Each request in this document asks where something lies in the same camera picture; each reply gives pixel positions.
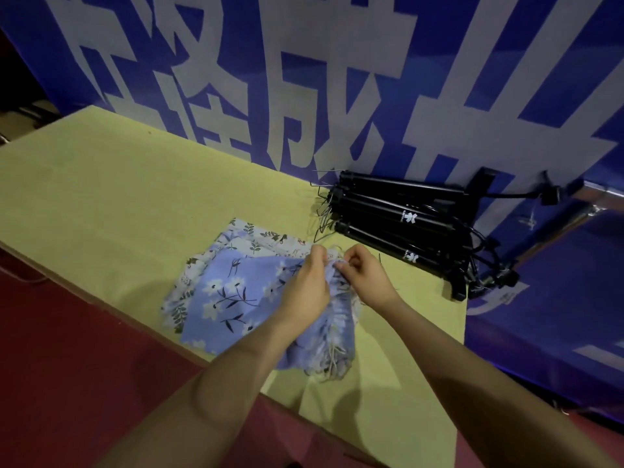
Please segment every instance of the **table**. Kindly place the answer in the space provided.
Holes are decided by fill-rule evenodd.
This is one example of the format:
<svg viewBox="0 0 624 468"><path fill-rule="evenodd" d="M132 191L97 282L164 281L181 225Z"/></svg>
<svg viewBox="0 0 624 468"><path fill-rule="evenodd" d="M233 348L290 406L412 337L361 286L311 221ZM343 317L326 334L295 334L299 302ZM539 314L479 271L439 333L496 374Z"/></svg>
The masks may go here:
<svg viewBox="0 0 624 468"><path fill-rule="evenodd" d="M184 355L160 303L185 260L233 217L310 239L316 188L88 107L0 149L1 246ZM332 235L324 244L347 249ZM401 296L462 341L465 304L441 279L381 255ZM368 307L342 381L274 371L262 392L393 468L452 467L456 430L393 330Z"/></svg>

